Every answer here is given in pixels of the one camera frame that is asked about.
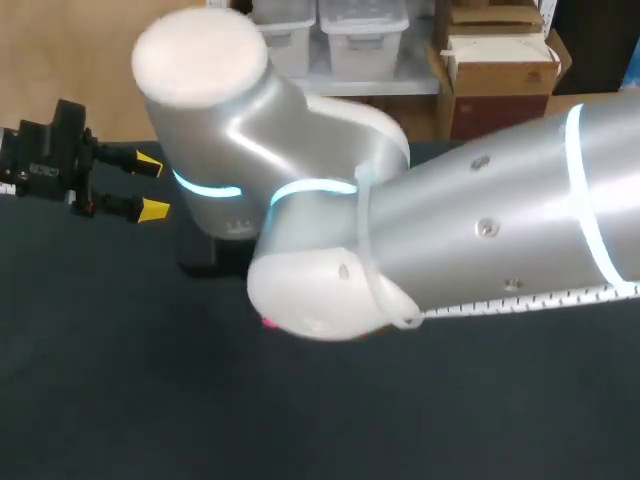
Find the black table surface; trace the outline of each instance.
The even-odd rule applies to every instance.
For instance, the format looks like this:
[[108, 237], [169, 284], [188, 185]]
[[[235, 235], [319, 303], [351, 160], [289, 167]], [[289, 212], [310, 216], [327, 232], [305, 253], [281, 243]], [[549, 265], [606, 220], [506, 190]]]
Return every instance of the black table surface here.
[[640, 478], [640, 303], [313, 342], [182, 275], [174, 227], [0, 200], [0, 479]]

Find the brown box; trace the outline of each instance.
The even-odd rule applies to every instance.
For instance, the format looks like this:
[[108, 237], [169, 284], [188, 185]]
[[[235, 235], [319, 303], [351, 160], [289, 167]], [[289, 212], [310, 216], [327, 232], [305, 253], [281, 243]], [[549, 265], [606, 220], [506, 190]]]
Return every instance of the brown box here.
[[[480, 3], [488, 5], [470, 6]], [[543, 26], [533, 0], [437, 0], [433, 45], [446, 48], [449, 35], [540, 33]]]
[[547, 45], [558, 62], [479, 62], [459, 65], [455, 83], [442, 57], [427, 46], [433, 74], [440, 81], [437, 100], [438, 136], [471, 140], [544, 115], [549, 97], [571, 66], [571, 56], [552, 30]]

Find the wooden wall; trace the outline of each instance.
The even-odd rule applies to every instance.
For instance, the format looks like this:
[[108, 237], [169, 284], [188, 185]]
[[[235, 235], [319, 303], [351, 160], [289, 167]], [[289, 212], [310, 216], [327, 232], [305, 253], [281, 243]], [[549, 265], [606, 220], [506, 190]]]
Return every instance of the wooden wall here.
[[152, 139], [131, 49], [155, 18], [204, 0], [0, 0], [0, 126], [83, 103], [103, 140]]

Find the plastic storage bin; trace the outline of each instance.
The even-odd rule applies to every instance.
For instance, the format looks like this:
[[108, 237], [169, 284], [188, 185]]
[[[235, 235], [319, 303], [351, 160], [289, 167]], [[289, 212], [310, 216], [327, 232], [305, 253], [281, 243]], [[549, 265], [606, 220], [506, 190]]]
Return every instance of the plastic storage bin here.
[[402, 32], [402, 0], [320, 0], [320, 26], [329, 35], [333, 75], [342, 80], [394, 77]]
[[309, 71], [309, 30], [315, 0], [254, 0], [252, 18], [262, 32], [276, 70], [288, 77]]

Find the blue led light ring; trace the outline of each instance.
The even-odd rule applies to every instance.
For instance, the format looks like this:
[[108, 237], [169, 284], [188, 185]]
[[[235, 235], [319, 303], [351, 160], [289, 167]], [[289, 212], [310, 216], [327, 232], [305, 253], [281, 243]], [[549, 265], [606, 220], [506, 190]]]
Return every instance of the blue led light ring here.
[[356, 193], [358, 188], [347, 182], [328, 178], [305, 178], [280, 187], [271, 197], [271, 205], [288, 195], [299, 192], [329, 192], [341, 195]]
[[573, 209], [580, 222], [580, 228], [591, 251], [591, 256], [605, 280], [618, 289], [633, 288], [636, 284], [624, 280], [611, 260], [591, 201], [580, 141], [580, 112], [583, 106], [584, 104], [573, 107], [567, 115], [565, 124], [565, 153]]
[[196, 195], [200, 195], [202, 197], [233, 198], [233, 197], [239, 197], [240, 195], [242, 195], [242, 190], [238, 187], [231, 187], [231, 186], [201, 187], [199, 185], [194, 185], [193, 183], [185, 180], [180, 175], [178, 175], [178, 172], [176, 172], [175, 170], [173, 171], [173, 175], [176, 177], [176, 180], [178, 181], [178, 183], [182, 185], [185, 189], [195, 193]]

